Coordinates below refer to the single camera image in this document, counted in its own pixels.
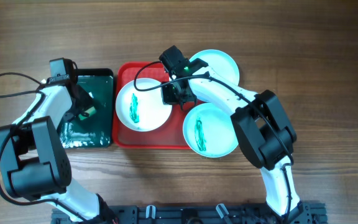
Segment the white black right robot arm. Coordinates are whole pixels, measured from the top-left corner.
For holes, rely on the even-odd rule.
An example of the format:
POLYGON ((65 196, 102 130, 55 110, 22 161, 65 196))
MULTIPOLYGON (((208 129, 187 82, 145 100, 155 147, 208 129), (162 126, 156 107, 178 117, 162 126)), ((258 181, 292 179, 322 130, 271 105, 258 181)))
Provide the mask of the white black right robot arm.
POLYGON ((275 93, 245 90, 208 70, 163 82, 159 89, 164 102, 180 103, 191 93, 229 117, 240 150, 261 171, 267 205, 289 222, 300 202, 291 173, 296 132, 275 93))

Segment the green yellow sponge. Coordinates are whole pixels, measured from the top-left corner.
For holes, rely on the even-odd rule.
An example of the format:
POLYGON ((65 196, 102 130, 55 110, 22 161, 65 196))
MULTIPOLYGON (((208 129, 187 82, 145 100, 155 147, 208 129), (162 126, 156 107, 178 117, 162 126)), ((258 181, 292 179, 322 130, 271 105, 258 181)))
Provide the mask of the green yellow sponge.
POLYGON ((85 120, 90 118, 92 115, 94 115, 96 113, 96 109, 94 106, 88 108, 87 110, 81 111, 80 114, 78 115, 78 118, 80 120, 85 120))

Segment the white plate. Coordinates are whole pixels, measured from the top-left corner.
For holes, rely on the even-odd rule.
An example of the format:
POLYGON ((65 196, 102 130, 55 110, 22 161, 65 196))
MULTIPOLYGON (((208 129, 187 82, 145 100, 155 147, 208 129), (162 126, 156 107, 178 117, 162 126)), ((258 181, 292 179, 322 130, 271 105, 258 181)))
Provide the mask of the white plate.
POLYGON ((183 137, 193 151, 209 158, 224 157, 238 146, 229 115, 212 103, 200 104, 188 112, 183 137))
POLYGON ((163 104, 161 91, 145 91, 159 84, 152 78, 138 78, 121 88, 116 98, 116 114, 124 126, 147 132, 161 127, 168 120, 172 106, 163 104))
POLYGON ((235 85, 239 84, 239 67, 234 59, 227 53, 216 49, 202 50, 194 54, 190 58, 190 61, 192 62, 197 58, 205 61, 218 75, 235 85))

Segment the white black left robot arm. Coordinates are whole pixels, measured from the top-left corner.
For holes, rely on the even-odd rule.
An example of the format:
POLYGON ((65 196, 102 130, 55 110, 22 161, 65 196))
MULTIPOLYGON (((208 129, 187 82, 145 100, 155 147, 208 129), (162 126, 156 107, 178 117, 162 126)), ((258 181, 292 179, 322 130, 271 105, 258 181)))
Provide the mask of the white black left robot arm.
POLYGON ((76 75, 58 74, 39 83, 26 112, 0 127, 0 196, 18 206, 48 203, 71 222, 117 223, 103 198, 73 179, 57 133, 63 118, 88 114, 77 81, 76 75))

